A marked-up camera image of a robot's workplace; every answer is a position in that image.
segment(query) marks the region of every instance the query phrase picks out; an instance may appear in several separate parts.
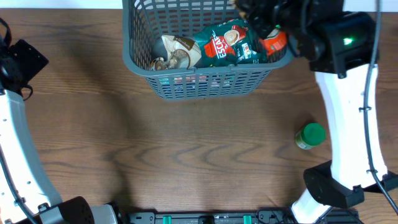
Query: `black mount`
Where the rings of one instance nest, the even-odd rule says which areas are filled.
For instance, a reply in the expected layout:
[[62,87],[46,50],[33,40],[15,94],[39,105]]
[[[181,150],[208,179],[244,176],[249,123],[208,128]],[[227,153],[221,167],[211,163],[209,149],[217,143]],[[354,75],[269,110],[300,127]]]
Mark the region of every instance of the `black mount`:
[[365,12],[349,12],[314,24],[312,29],[323,40],[325,51],[318,60],[310,62],[310,70],[345,78],[347,70],[370,63],[375,28],[376,23]]
[[[129,224],[278,224],[297,223],[288,208],[262,208],[257,212],[154,213],[127,215]],[[357,211],[333,210],[319,224],[360,224]]]
[[[304,171],[304,181],[311,196],[324,205],[336,208],[350,208],[364,202],[364,192],[381,193],[376,184],[362,188],[360,185],[353,190],[337,182],[330,171],[331,161],[309,168]],[[383,177],[382,185],[386,191],[398,187],[398,175],[388,172]]]
[[[34,217],[38,224],[43,223],[76,223],[94,224],[94,216],[87,201],[83,197],[62,202],[56,206],[49,207],[48,204],[38,206],[39,214]],[[28,219],[24,219],[16,224],[31,224]]]
[[0,36],[0,95],[4,89],[22,96],[23,88],[30,88],[28,82],[43,69],[49,61],[24,40],[11,45],[9,26],[0,18],[0,24],[7,29],[6,36]]

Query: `wood grain surface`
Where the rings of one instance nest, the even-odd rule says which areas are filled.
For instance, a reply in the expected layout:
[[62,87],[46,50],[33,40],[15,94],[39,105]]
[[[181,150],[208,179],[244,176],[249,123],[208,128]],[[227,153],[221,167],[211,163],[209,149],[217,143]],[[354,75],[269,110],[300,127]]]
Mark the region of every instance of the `wood grain surface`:
[[[331,159],[330,137],[304,151],[296,130],[328,127],[305,60],[274,70],[242,97],[166,102],[122,60],[121,10],[0,9],[14,41],[49,60],[26,102],[30,132],[64,200],[118,200],[125,211],[288,206],[306,168]],[[398,172],[398,14],[383,15],[377,115],[384,158]],[[398,202],[398,190],[391,192]],[[356,207],[365,223],[397,223],[382,195]]]

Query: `snack bag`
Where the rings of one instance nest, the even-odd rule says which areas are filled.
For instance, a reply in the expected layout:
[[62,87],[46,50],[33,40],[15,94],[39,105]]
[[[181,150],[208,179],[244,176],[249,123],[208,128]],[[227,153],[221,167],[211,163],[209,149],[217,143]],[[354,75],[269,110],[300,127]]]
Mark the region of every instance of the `snack bag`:
[[206,27],[195,34],[205,67],[231,64],[267,63],[266,50],[258,36],[242,19]]
[[259,39],[260,44],[267,52],[268,63],[280,60],[287,50],[287,34],[279,29],[274,29],[266,39]]
[[188,38],[162,35],[167,51],[168,69],[192,68],[201,58],[198,44]]

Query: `green connector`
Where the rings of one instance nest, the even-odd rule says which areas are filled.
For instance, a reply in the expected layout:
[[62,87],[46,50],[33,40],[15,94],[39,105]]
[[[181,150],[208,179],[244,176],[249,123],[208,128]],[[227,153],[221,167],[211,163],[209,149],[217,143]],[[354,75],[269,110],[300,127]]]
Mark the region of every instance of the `green connector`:
[[243,216],[243,224],[251,224],[251,215]]
[[172,224],[172,217],[163,217],[163,224]]

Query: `gray plastic basket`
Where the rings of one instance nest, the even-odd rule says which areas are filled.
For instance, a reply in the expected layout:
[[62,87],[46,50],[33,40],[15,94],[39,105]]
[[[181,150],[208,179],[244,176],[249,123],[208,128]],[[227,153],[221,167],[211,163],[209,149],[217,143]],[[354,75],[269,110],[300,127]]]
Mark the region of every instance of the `gray plastic basket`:
[[206,26],[238,18],[229,0],[123,0],[123,59],[132,72],[166,100],[244,95],[256,89],[272,69],[288,64],[288,50],[275,63],[217,68],[147,70],[153,46],[162,34],[193,37]]

